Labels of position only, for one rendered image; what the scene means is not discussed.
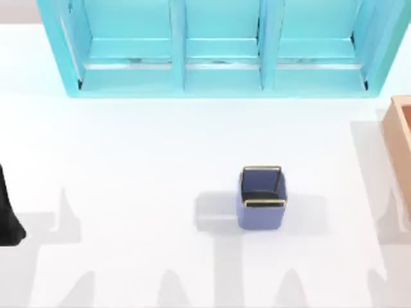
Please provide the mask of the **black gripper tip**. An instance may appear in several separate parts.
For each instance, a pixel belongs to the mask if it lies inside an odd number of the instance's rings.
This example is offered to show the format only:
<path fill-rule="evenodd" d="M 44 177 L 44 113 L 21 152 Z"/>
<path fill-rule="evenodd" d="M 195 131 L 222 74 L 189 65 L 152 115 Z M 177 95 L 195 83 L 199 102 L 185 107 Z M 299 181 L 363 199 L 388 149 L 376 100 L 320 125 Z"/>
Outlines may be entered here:
<path fill-rule="evenodd" d="M 26 230 L 12 209 L 0 164 L 0 246 L 17 246 L 26 238 Z"/>

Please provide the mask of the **light blue rack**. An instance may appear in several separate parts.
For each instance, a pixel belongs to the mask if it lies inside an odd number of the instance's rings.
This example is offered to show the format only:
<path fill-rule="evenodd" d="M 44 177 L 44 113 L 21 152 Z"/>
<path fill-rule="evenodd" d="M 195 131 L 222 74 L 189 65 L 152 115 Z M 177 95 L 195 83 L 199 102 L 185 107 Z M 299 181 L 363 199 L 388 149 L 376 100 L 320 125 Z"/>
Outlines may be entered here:
<path fill-rule="evenodd" d="M 373 98 L 411 0 L 36 0 L 73 98 Z"/>

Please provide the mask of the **salmon-coloured shallow box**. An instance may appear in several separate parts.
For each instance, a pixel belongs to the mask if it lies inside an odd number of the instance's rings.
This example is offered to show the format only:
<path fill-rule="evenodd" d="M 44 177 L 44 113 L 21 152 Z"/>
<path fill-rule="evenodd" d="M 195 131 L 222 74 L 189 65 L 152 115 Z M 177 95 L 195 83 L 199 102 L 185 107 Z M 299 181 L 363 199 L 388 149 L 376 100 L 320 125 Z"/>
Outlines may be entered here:
<path fill-rule="evenodd" d="M 383 137 L 411 224 L 411 95 L 395 95 L 382 119 Z"/>

